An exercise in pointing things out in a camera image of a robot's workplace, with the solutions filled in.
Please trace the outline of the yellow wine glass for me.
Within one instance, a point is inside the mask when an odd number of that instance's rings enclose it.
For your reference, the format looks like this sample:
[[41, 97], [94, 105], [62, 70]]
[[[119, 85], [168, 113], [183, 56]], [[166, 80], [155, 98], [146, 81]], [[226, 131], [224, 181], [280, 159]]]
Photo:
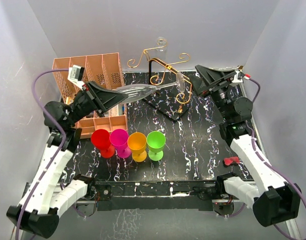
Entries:
[[136, 162], [143, 162], [147, 158], [146, 136], [143, 133], [135, 132], [131, 134], [127, 141], [128, 147], [132, 152], [132, 158]]

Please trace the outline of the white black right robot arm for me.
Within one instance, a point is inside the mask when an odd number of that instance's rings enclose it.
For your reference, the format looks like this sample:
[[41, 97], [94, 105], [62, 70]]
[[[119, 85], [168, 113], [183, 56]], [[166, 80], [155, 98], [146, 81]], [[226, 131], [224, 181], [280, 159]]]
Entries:
[[235, 173], [227, 173], [217, 177], [216, 194], [223, 199], [237, 197], [253, 210], [264, 227], [295, 219], [301, 201], [298, 189], [271, 169], [247, 126], [252, 119], [253, 102], [246, 97], [232, 98], [229, 93], [249, 76], [236, 68], [218, 70], [196, 65], [195, 69], [199, 75], [189, 77], [194, 92], [212, 98], [224, 120], [219, 125], [221, 138], [242, 160], [256, 183], [250, 185]]

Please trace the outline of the red wine glass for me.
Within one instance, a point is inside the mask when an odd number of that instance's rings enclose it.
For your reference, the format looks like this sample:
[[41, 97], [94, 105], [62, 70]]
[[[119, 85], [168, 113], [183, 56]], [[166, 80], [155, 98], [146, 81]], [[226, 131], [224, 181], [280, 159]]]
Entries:
[[111, 158], [115, 154], [115, 147], [110, 141], [110, 133], [107, 130], [96, 130], [91, 136], [91, 142], [99, 149], [103, 158]]

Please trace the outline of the clear wine glass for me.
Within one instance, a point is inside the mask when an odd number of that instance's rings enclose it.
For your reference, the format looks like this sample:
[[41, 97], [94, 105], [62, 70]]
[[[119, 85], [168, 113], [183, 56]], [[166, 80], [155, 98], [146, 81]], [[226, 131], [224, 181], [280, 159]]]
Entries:
[[127, 98], [121, 102], [121, 104], [128, 104], [142, 100], [148, 97], [151, 94], [154, 94], [156, 91], [177, 86], [180, 93], [183, 93], [185, 90], [185, 79], [184, 75], [180, 72], [176, 74], [176, 81], [163, 85], [152, 85], [152, 84], [130, 84], [116, 88], [114, 91], [123, 93], [127, 95]]
[[156, 51], [159, 54], [165, 54], [167, 52], [168, 42], [164, 37], [158, 37], [156, 40]]

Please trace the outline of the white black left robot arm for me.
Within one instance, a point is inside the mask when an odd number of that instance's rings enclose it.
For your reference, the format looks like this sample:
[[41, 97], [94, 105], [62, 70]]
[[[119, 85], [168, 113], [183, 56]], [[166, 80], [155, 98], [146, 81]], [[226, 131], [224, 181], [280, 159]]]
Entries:
[[82, 85], [71, 104], [50, 101], [41, 107], [44, 124], [50, 130], [45, 159], [20, 202], [6, 212], [17, 230], [47, 239], [54, 234], [63, 213], [79, 198], [89, 200], [95, 196], [93, 179], [81, 175], [60, 193], [53, 192], [80, 140], [81, 129], [75, 128], [75, 124], [91, 112], [104, 114], [127, 97], [125, 93], [101, 88], [90, 81]]

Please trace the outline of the magenta wine glass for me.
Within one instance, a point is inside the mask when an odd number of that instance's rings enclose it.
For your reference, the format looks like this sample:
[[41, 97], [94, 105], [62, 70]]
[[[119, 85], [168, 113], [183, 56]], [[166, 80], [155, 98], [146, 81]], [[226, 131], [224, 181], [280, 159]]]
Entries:
[[127, 143], [128, 138], [128, 132], [124, 129], [116, 129], [110, 135], [111, 144], [117, 150], [117, 155], [123, 159], [126, 159], [131, 155], [131, 150]]

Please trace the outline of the green wine glass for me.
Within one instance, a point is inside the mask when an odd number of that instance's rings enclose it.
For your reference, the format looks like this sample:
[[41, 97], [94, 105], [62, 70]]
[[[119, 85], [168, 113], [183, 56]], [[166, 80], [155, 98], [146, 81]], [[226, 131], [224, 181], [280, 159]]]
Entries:
[[163, 157], [163, 149], [166, 137], [162, 132], [152, 131], [147, 135], [148, 155], [152, 161], [160, 161]]

